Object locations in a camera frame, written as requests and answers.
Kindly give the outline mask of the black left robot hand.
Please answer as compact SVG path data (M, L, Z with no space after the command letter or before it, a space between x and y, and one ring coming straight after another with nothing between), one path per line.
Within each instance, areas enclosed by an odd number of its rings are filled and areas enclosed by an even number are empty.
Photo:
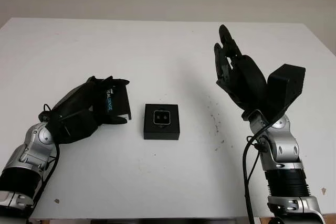
M92 76L69 91L52 109L41 112L38 118L41 122L49 121L53 116L63 119L88 110L98 125L126 124L131 120L128 84L128 80L112 76L105 79Z

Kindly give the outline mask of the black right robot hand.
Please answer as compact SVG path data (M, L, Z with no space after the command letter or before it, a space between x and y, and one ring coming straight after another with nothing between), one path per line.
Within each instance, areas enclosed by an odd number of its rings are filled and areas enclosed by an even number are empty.
M225 25L219 27L221 43L214 46L217 85L233 102L250 113L266 101L266 79L248 55L243 55Z

